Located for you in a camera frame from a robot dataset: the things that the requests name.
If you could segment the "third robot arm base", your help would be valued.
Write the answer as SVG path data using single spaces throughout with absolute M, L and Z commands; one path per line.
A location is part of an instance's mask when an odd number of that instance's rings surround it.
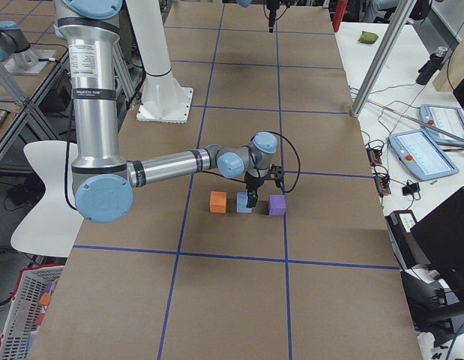
M 53 49 L 33 47 L 14 21 L 0 22 L 0 62 L 10 74 L 38 75 L 56 60 Z

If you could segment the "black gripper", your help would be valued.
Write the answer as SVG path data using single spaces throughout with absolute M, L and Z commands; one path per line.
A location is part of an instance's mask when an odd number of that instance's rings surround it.
M 248 172 L 245 173 L 244 180 L 247 189 L 247 208 L 253 209 L 258 202 L 258 189 L 263 186 L 265 179 L 263 177 L 255 177 Z
M 277 11 L 280 9 L 280 0 L 267 0 L 266 8 L 268 9 L 268 31 L 273 33 Z

